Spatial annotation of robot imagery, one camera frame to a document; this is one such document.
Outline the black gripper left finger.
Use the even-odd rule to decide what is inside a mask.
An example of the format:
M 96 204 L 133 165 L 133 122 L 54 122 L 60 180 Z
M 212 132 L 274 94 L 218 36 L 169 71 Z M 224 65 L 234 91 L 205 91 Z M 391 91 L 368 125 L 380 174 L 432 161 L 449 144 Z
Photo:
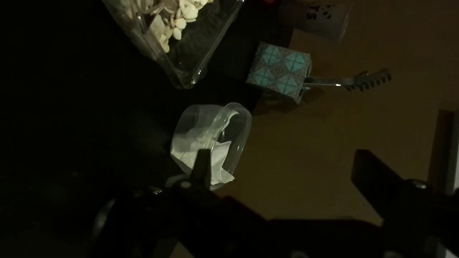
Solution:
M 211 187 L 211 151 L 199 149 L 195 158 L 191 175 L 179 182 L 182 190 L 191 190 L 192 187 L 202 188 L 205 191 Z

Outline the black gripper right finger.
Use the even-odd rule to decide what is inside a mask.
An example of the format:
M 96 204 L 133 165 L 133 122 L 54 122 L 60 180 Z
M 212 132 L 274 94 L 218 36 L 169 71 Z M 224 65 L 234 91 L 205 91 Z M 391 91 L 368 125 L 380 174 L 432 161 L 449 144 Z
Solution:
M 368 149 L 354 152 L 351 182 L 386 223 L 456 225 L 456 194 L 437 192 L 422 180 L 403 178 Z

